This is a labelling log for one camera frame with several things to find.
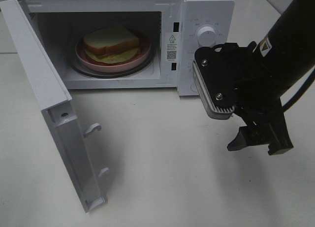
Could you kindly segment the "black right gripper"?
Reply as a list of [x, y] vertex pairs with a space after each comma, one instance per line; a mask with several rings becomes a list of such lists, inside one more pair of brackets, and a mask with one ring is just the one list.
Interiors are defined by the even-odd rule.
[[274, 93], [275, 84], [254, 58], [255, 42], [235, 48], [228, 53], [236, 94], [234, 113], [245, 126], [239, 127], [236, 137], [228, 144], [228, 151], [267, 145], [269, 155], [280, 155], [293, 148], [288, 135], [280, 97]]

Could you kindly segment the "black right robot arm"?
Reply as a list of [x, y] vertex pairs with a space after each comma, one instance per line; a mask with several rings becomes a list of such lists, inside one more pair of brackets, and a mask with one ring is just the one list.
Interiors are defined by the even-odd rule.
[[268, 145], [269, 155], [293, 148], [284, 113], [315, 80], [315, 0], [293, 0], [266, 36], [228, 54], [227, 80], [243, 119], [229, 151]]

